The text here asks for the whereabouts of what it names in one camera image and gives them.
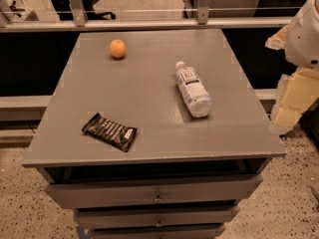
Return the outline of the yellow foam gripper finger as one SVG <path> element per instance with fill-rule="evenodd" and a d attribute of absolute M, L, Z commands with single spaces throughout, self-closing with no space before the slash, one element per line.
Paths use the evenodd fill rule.
<path fill-rule="evenodd" d="M 319 99 L 319 70 L 298 67 L 291 76 L 282 75 L 271 111 L 271 128 L 279 134 L 293 130 L 301 117 Z"/>

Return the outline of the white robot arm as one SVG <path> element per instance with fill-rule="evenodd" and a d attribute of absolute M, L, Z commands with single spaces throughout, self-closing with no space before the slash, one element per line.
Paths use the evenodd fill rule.
<path fill-rule="evenodd" d="M 265 46 L 283 49 L 286 61 L 297 67 L 281 76 L 271 111 L 272 130 L 286 134 L 319 99 L 319 0 L 307 0 Z"/>

